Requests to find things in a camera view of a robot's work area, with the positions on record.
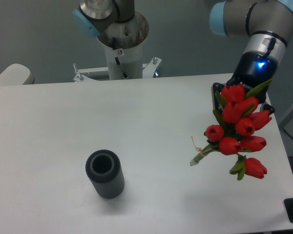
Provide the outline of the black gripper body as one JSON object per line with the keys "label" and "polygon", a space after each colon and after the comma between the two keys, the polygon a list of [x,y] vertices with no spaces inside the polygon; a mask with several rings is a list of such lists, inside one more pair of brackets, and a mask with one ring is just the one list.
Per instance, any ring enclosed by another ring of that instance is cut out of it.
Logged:
{"label": "black gripper body", "polygon": [[257,52],[244,53],[226,85],[242,84],[245,93],[248,93],[254,87],[271,79],[277,70],[278,63],[273,58],[265,58],[263,55]]}

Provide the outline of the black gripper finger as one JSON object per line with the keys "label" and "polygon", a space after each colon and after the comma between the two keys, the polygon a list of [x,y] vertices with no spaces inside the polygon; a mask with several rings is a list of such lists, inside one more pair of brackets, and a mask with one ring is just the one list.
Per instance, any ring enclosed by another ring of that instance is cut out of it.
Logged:
{"label": "black gripper finger", "polygon": [[223,110],[226,105],[226,99],[221,94],[224,87],[224,84],[217,82],[211,87],[213,108],[215,110]]}
{"label": "black gripper finger", "polygon": [[272,115],[275,113],[275,108],[273,106],[271,106],[268,103],[262,103],[261,107],[260,107],[260,111],[269,111],[269,115]]}

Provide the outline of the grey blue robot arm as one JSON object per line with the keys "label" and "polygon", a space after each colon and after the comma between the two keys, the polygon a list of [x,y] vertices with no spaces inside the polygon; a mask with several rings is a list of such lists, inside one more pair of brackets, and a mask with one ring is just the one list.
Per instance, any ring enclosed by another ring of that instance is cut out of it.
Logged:
{"label": "grey blue robot arm", "polygon": [[[149,33],[143,15],[132,0],[82,0],[73,11],[81,31],[105,48],[111,80],[151,78],[160,59],[143,66],[141,45]],[[266,82],[275,74],[293,35],[293,0],[230,0],[215,4],[209,15],[213,33],[247,36],[249,42],[227,87],[241,84],[258,98],[261,109],[274,112],[266,103]]]}

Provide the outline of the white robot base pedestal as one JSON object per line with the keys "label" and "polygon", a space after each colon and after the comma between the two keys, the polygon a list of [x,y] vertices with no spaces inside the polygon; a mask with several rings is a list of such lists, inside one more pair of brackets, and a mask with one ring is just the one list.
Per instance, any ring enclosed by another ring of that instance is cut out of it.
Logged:
{"label": "white robot base pedestal", "polygon": [[101,33],[78,10],[73,11],[73,19],[85,35],[98,40],[107,62],[106,68],[76,69],[79,80],[86,77],[99,80],[104,72],[108,72],[110,80],[158,77],[162,62],[159,57],[146,64],[142,62],[143,45],[149,33],[148,21],[142,14],[135,12],[130,21],[115,22]]}

